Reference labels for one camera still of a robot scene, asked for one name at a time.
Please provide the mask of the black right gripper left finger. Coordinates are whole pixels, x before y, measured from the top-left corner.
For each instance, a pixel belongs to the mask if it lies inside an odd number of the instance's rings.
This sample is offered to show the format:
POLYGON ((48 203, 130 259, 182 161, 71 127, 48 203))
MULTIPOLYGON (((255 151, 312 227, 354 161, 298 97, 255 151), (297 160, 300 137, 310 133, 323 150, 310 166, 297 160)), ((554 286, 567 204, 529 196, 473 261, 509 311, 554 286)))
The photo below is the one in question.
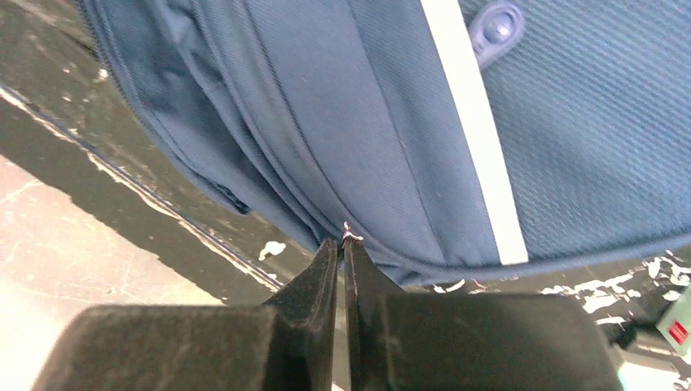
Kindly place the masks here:
POLYGON ((256 306, 100 305, 64 330, 36 390, 329 390, 338 243, 256 306))

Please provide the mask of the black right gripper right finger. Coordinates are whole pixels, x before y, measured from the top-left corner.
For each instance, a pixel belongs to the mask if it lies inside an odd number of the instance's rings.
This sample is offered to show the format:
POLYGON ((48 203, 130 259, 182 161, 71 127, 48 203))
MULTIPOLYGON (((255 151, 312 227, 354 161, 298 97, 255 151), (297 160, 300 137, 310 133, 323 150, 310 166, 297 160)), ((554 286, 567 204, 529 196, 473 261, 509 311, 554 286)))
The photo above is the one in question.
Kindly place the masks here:
POLYGON ((354 390, 620 390, 579 304, 539 294, 403 291, 343 242, 354 390))

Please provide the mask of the navy blue student backpack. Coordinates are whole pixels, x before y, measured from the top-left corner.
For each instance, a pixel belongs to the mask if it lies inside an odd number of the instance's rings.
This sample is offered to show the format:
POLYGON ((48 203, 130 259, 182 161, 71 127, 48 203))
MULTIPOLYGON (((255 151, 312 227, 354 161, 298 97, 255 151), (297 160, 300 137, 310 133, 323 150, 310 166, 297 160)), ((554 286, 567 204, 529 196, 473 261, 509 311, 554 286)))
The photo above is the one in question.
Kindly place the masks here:
POLYGON ((80 1, 207 196, 400 284, 690 242, 687 1, 80 1))

